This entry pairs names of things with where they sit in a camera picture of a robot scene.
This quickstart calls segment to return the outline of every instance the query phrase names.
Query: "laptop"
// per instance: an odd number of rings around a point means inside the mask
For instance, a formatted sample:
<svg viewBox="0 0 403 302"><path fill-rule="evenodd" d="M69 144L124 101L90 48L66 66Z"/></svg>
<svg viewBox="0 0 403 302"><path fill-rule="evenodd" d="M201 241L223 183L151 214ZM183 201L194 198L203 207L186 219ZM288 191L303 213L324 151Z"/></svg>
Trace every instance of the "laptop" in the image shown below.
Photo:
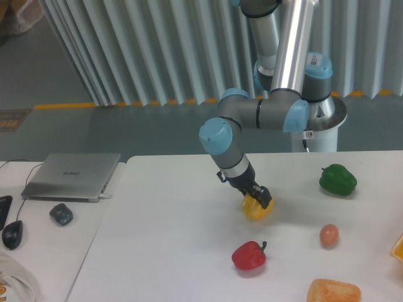
<svg viewBox="0 0 403 302"><path fill-rule="evenodd" d="M21 193L25 199L96 203L120 154L50 154Z"/></svg>

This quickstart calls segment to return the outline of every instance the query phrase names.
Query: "red bell pepper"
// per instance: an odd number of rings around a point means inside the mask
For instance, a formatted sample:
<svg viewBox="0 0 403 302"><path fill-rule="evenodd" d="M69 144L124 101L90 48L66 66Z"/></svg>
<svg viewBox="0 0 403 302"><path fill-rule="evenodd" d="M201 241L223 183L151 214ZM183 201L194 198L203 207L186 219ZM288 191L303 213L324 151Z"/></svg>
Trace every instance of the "red bell pepper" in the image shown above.
<svg viewBox="0 0 403 302"><path fill-rule="evenodd" d="M255 241L242 244L232 254L232 261L235 267L242 271L249 271L263 265L266 261L266 255L263 252L266 246L266 241L263 242L262 247Z"/></svg>

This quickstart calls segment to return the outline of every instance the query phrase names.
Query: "pepper stem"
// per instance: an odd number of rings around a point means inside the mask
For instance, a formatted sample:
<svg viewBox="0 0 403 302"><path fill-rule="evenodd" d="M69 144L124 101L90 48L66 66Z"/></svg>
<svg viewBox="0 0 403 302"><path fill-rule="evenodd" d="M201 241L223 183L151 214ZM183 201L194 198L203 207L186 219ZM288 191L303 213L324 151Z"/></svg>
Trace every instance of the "pepper stem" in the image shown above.
<svg viewBox="0 0 403 302"><path fill-rule="evenodd" d="M264 251L264 249L266 248L266 246L267 246L267 242L264 241L264 242L262 243L262 247L261 247L262 252Z"/></svg>

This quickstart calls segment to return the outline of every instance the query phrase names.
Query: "green bell pepper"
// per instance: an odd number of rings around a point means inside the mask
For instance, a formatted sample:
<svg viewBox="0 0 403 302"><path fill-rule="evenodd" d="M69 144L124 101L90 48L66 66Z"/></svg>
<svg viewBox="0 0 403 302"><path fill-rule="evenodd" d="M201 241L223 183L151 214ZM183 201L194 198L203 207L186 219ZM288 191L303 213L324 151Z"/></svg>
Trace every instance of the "green bell pepper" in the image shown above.
<svg viewBox="0 0 403 302"><path fill-rule="evenodd" d="M354 191L357 180L344 166L333 164L322 170L319 184L326 191L343 196L350 195Z"/></svg>

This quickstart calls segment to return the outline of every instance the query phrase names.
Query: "white table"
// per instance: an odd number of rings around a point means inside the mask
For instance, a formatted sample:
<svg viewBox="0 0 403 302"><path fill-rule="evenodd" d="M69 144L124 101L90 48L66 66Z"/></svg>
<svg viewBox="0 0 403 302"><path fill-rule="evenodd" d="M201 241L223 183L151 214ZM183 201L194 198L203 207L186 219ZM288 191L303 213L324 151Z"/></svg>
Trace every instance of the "white table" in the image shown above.
<svg viewBox="0 0 403 302"><path fill-rule="evenodd" d="M40 163L10 162L0 169L0 196L13 197L6 224L15 221L23 202L21 192L26 178L37 164ZM105 194L113 194L124 168L125 164L118 164ZM0 251L16 259L36 277L41 290L38 302L66 300L105 210L112 202L113 198L99 203L66 203L74 218L68 225L58 226L49 211L60 202L25 201L19 217L24 224L20 246L8 250L0 242Z"/></svg>
<svg viewBox="0 0 403 302"><path fill-rule="evenodd" d="M360 287L361 302L402 301L403 264L389 251L403 232L403 152L248 155L276 199L261 221L215 176L207 155L134 157L115 193L69 301L305 301L316 278ZM352 196L319 186L321 167L345 165ZM340 240L319 242L334 223ZM268 242L263 269L241 274L231 255Z"/></svg>

